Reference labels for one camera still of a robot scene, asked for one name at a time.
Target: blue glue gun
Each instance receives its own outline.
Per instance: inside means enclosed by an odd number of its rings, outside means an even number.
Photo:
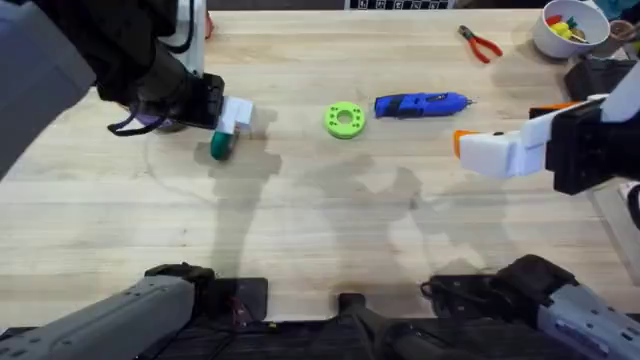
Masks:
[[[454,92],[383,96],[376,99],[376,117],[399,119],[448,116],[464,110],[473,101]]]

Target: pliers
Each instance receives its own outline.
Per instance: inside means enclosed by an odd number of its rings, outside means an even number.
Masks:
[[[475,35],[471,30],[469,30],[468,27],[464,25],[460,25],[460,27],[458,28],[458,32],[460,33],[460,35],[464,36],[464,38],[467,39],[467,41],[469,41],[469,44],[471,45],[471,51],[473,51],[473,54],[483,63],[488,64],[490,60],[488,57],[486,57],[483,53],[480,52],[480,49],[478,49],[478,44],[493,51],[496,55],[502,56],[502,50],[500,50],[498,45],[494,44],[493,42],[487,39],[483,39]]]

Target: green ring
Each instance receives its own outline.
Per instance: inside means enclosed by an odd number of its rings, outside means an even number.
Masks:
[[[346,115],[351,121],[343,123],[338,120]],[[324,114],[324,127],[329,134],[338,139],[353,139],[364,130],[367,123],[362,109],[347,101],[337,102],[327,109]]]
[[[225,161],[231,156],[235,143],[233,134],[214,132],[211,138],[211,156],[218,161]]]

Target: cable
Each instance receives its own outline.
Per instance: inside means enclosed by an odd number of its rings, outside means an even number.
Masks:
[[[633,224],[640,230],[640,184],[635,185],[627,194],[627,209]]]
[[[119,136],[119,137],[148,134],[153,130],[162,126],[165,120],[167,120],[167,118],[169,117],[169,111],[167,110],[164,114],[158,116],[156,120],[149,125],[146,125],[138,129],[122,130],[122,128],[129,125],[129,123],[131,123],[131,121],[133,121],[133,119],[135,119],[136,115],[138,114],[138,110],[140,107],[139,103],[138,105],[134,105],[134,106],[135,107],[133,111],[131,111],[131,114],[129,115],[129,117],[127,117],[126,120],[116,124],[107,125],[107,130],[109,130],[113,135]]]
[[[167,50],[174,54],[182,54],[187,52],[191,47],[191,41],[193,39],[193,32],[195,31],[195,0],[189,0],[189,33],[187,34],[187,40],[182,45],[169,45],[164,44]]]

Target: table surface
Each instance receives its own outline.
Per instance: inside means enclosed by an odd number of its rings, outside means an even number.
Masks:
[[[115,138],[105,125],[126,114],[87,96],[0,183],[0,327],[45,323],[181,261],[268,278],[272,319],[328,317],[342,291],[387,315],[429,314],[417,284],[430,275],[527,253],[640,311],[588,196],[554,193],[549,173],[486,179],[453,156],[452,130],[516,129],[529,107],[565,100],[566,64],[530,41],[537,15],[213,13],[206,70],[256,107],[235,156],[214,161],[199,129]],[[460,24],[504,57],[477,61]],[[322,126],[337,101],[370,109],[377,96],[439,91],[477,103],[446,118],[370,117],[350,141]]]

